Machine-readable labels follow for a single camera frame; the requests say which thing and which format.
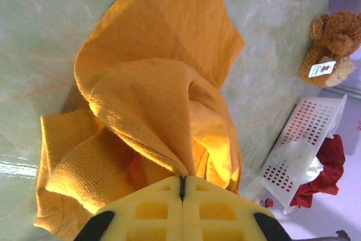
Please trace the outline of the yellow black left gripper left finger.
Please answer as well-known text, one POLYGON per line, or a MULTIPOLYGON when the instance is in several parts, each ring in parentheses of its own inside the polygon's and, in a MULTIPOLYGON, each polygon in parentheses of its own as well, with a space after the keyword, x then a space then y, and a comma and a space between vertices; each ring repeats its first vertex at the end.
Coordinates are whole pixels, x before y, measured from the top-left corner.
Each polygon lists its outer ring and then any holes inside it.
POLYGON ((75 240, 183 240, 183 178, 169 177, 92 216, 75 240))

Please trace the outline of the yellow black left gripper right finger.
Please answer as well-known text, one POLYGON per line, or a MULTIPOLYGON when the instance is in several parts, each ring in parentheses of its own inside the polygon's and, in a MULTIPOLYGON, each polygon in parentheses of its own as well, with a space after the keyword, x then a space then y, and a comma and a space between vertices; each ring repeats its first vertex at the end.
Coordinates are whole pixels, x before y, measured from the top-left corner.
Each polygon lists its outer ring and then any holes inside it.
POLYGON ((183 240, 290 240, 266 208, 198 177, 182 178, 183 240))

